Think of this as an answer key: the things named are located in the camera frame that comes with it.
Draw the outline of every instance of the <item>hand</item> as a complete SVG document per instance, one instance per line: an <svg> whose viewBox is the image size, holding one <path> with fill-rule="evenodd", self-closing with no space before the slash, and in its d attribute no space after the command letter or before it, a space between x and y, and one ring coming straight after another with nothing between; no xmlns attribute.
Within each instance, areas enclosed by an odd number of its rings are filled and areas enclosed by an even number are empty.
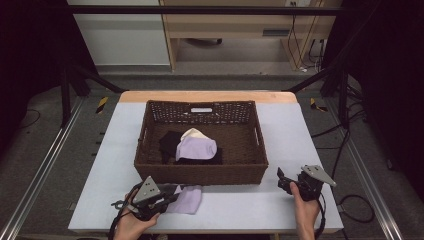
<svg viewBox="0 0 424 240"><path fill-rule="evenodd" d="M294 182L290 183L290 190L296 205L296 227L301 240L315 239L314 224L319 213L317 201L303 201L299 188Z"/></svg>
<svg viewBox="0 0 424 240"><path fill-rule="evenodd" d="M137 191L131 195L129 202L131 203L133 197L137 194ZM115 240L137 240L146 229L156 225L159 218L159 213L154 215L149 221L141 221L136 218L128 208L125 208L122 212L122 217L118 222L115 231Z"/></svg>

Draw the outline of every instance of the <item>wall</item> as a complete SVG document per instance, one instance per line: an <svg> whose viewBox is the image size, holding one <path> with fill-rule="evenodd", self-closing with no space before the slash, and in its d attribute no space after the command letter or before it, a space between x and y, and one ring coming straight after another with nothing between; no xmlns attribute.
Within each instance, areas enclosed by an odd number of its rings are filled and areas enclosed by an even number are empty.
<svg viewBox="0 0 424 240"><path fill-rule="evenodd" d="M68 0L69 5L159 5L157 0ZM94 63L167 65L160 15L75 14Z"/></svg>

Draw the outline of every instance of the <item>black fabric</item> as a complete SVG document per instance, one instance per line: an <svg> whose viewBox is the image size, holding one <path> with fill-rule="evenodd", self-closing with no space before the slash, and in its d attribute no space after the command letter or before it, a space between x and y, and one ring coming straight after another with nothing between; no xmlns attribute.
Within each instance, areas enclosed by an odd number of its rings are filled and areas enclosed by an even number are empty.
<svg viewBox="0 0 424 240"><path fill-rule="evenodd" d="M168 131L159 139L159 151L162 155L162 164L167 164L171 158L175 159L177 146L181 142L184 133ZM216 154L212 159L198 160L189 158L180 158L174 164L176 165L219 165L222 164L222 148L217 148Z"/></svg>
<svg viewBox="0 0 424 240"><path fill-rule="evenodd" d="M208 160L180 158L175 165L220 165L222 164L222 148L217 148L215 156Z"/></svg>
<svg viewBox="0 0 424 240"><path fill-rule="evenodd" d="M0 154L36 94L60 85L65 64L97 73L72 14L43 10L66 0L0 1ZM73 85L84 78L72 76Z"/></svg>
<svg viewBox="0 0 424 240"><path fill-rule="evenodd" d="M345 4L359 5L356 0ZM346 41L352 22L337 17L325 60ZM403 171L424 201L424 1L381 1L348 59L348 72L360 83L375 132L396 169Z"/></svg>

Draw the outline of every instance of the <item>lavender cloth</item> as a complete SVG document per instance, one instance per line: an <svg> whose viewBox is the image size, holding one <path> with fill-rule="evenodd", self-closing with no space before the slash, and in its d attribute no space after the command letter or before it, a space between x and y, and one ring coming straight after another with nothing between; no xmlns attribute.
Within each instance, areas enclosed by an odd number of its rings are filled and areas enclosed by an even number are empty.
<svg viewBox="0 0 424 240"><path fill-rule="evenodd" d="M175 193L180 193L177 201L170 203L167 213L195 214L202 201L202 186L187 186L181 190L177 187Z"/></svg>
<svg viewBox="0 0 424 240"><path fill-rule="evenodd" d="M209 160L217 151L215 140L186 136L177 146L175 159L180 158Z"/></svg>

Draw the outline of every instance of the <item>wrist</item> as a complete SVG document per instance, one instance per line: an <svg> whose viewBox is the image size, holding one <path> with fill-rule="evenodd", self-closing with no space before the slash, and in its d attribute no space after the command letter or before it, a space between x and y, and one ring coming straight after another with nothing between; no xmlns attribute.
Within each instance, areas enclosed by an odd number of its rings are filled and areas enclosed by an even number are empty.
<svg viewBox="0 0 424 240"><path fill-rule="evenodd" d="M313 227L305 226L305 225L298 225L297 226L297 233L299 235L300 240L314 240L315 239L315 232L314 232Z"/></svg>

